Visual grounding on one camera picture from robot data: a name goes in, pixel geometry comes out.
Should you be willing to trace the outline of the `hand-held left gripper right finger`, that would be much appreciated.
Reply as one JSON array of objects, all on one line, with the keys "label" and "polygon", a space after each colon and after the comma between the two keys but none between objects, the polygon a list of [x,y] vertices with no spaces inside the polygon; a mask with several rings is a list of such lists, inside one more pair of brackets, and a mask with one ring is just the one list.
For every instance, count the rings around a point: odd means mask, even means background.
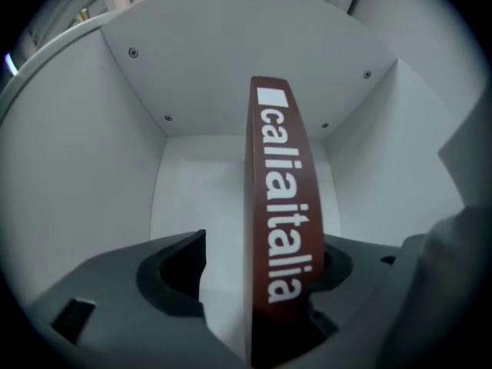
[{"label": "hand-held left gripper right finger", "polygon": [[311,295],[326,340],[306,368],[490,366],[491,211],[469,207],[399,248],[327,235],[329,275]]}]

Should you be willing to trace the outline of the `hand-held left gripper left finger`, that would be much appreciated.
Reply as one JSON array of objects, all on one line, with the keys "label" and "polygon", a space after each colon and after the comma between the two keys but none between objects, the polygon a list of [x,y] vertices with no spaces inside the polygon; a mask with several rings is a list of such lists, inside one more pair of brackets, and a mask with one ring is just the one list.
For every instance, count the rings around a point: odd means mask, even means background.
[{"label": "hand-held left gripper left finger", "polygon": [[205,322],[205,238],[198,230],[94,256],[28,316],[77,368],[243,368]]}]

